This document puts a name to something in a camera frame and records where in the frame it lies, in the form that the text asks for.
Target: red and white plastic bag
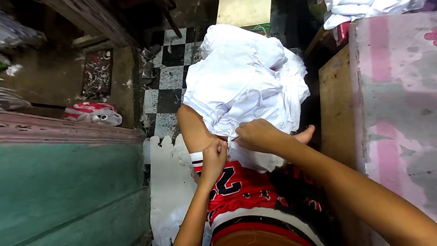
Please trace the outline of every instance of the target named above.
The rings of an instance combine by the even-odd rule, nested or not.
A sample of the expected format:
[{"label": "red and white plastic bag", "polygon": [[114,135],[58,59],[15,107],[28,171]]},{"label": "red and white plastic bag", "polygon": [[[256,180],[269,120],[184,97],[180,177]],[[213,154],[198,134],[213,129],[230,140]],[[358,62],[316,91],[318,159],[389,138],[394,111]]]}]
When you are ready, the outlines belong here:
[{"label": "red and white plastic bag", "polygon": [[123,121],[114,106],[99,102],[80,102],[65,108],[64,119],[85,123],[118,126]]}]

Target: checkered floor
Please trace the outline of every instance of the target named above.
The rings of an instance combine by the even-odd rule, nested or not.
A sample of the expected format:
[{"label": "checkered floor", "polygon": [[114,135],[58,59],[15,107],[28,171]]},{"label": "checkered floor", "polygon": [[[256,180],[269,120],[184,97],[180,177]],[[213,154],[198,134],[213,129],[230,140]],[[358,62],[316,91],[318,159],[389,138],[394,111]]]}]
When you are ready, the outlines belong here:
[{"label": "checkered floor", "polygon": [[208,26],[181,28],[182,38],[173,30],[154,32],[152,44],[162,49],[153,59],[156,77],[146,86],[143,123],[147,137],[176,137],[176,112],[187,88],[188,67],[201,60],[200,45]]}]

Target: white cloth pile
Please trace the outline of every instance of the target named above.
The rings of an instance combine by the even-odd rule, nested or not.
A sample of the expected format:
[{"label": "white cloth pile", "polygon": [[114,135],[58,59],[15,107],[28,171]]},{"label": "white cloth pile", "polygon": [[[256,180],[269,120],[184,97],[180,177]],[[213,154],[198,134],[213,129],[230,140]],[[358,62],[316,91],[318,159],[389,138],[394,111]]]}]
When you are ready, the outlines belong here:
[{"label": "white cloth pile", "polygon": [[326,10],[332,13],[323,25],[330,30],[347,21],[359,18],[401,14],[421,9],[425,0],[325,0]]},{"label": "white cloth pile", "polygon": [[[236,26],[208,28],[202,59],[190,66],[184,104],[203,117],[212,134],[237,137],[241,122],[266,119],[290,133],[299,127],[300,104],[309,96],[300,57],[276,38]],[[240,148],[229,141],[229,157],[259,172],[272,171],[283,160]]]}]

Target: doormat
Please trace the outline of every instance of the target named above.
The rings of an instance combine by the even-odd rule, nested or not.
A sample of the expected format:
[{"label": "doormat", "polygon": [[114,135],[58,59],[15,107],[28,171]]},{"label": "doormat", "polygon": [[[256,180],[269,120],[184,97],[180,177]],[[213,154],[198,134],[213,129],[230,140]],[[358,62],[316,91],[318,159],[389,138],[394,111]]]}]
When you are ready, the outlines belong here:
[{"label": "doormat", "polygon": [[112,49],[103,49],[85,55],[82,93],[89,99],[99,99],[111,94]]}]

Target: person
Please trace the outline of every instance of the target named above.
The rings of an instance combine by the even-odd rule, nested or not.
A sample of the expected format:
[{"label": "person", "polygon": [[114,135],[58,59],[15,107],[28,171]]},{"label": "person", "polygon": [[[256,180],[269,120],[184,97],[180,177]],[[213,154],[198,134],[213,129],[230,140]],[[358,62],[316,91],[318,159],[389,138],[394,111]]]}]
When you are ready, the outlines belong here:
[{"label": "person", "polygon": [[273,185],[281,175],[257,173],[229,160],[224,137],[212,135],[192,108],[182,105],[177,120],[200,177],[175,246],[201,245],[205,221],[212,226],[214,246],[342,245],[335,216],[321,193],[352,211],[392,246],[437,244],[437,224],[421,210],[306,146],[314,126],[292,136],[256,119],[236,129],[241,147],[292,163],[288,172],[281,171],[292,186],[281,190]]}]

